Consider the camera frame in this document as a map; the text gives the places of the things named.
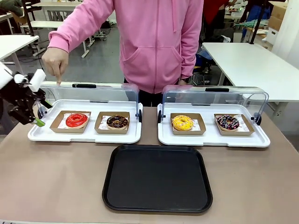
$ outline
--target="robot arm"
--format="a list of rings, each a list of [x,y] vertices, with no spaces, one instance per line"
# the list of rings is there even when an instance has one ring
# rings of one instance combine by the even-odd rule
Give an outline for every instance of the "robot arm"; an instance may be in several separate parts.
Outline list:
[[[40,102],[46,108],[52,107],[45,101],[45,92],[39,89],[45,77],[42,69],[36,70],[35,74],[14,74],[0,63],[0,97],[14,105],[8,114],[23,125],[35,123],[44,126],[44,123],[35,117],[33,106]]]

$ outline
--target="clear plastic lid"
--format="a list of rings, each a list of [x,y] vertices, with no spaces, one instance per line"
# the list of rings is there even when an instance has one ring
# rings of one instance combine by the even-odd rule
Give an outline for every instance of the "clear plastic lid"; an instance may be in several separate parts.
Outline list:
[[[89,100],[99,103],[127,101],[136,106],[136,115],[139,115],[139,89],[135,84],[73,84],[64,82],[63,86],[43,84],[41,89],[45,91],[46,100],[51,104],[62,99]]]
[[[244,106],[251,114],[251,120],[259,124],[261,114],[268,102],[269,95],[257,87],[168,85],[163,89],[164,110],[180,104],[209,106],[232,104]]]

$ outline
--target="pink hoodie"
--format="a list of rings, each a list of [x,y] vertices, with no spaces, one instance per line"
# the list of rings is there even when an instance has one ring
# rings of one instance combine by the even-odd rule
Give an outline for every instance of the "pink hoodie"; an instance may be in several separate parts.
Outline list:
[[[192,75],[204,0],[84,0],[49,47],[67,52],[93,35],[115,10],[121,36],[120,67],[129,83],[160,93]]]

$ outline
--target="display case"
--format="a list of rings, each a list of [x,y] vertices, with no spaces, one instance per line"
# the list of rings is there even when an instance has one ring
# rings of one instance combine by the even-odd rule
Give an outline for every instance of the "display case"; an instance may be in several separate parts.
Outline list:
[[[140,139],[142,104],[138,100],[136,85],[42,85],[41,89],[46,93],[46,101],[53,107],[46,110],[38,105],[38,116],[45,125],[34,125],[28,133],[30,140],[135,143]],[[74,114],[87,117],[83,128],[74,129],[67,124]],[[116,116],[124,118],[123,126],[108,123],[110,117]]]
[[[166,145],[267,147],[270,140],[260,124],[268,97],[256,87],[166,86],[157,108],[159,140]]]

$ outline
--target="black tray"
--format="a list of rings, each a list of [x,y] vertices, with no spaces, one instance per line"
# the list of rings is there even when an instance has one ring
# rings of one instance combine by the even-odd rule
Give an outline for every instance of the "black tray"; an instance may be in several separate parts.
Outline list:
[[[213,196],[191,147],[123,145],[111,155],[102,197],[113,210],[204,212]]]

